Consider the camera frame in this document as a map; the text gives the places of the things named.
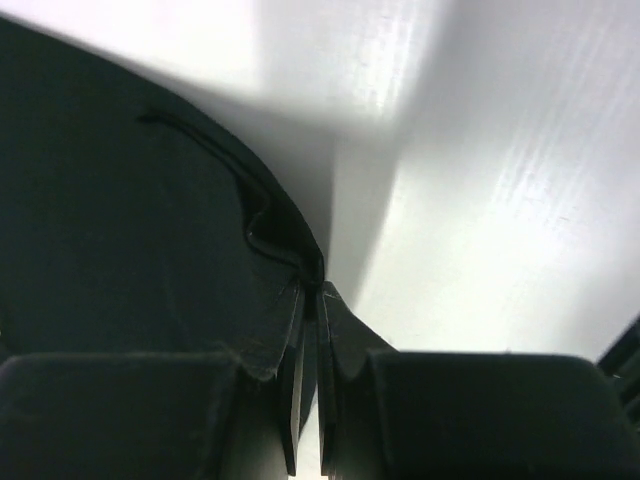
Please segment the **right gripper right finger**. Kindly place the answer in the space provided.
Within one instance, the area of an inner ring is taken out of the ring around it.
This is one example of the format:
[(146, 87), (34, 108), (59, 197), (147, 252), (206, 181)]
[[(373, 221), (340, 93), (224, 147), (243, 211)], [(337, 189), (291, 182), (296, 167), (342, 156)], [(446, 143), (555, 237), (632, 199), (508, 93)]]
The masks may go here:
[(321, 471), (332, 479), (635, 479), (639, 439), (593, 363), (407, 352), (319, 294)]

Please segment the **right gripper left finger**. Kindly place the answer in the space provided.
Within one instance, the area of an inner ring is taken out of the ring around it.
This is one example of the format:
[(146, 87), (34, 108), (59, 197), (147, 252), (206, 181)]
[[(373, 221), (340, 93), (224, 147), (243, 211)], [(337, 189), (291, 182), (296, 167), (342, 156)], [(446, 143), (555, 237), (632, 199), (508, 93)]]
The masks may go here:
[(5, 479), (285, 479), (303, 421), (305, 289), (276, 364), (200, 353), (1, 346)]

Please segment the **black t shirt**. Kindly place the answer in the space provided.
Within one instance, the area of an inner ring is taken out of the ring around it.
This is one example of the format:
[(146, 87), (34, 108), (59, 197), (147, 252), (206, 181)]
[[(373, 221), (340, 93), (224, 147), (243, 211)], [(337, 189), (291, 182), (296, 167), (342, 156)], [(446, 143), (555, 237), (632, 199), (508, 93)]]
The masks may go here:
[(172, 92), (1, 24), (1, 341), (279, 364), (324, 276), (262, 161)]

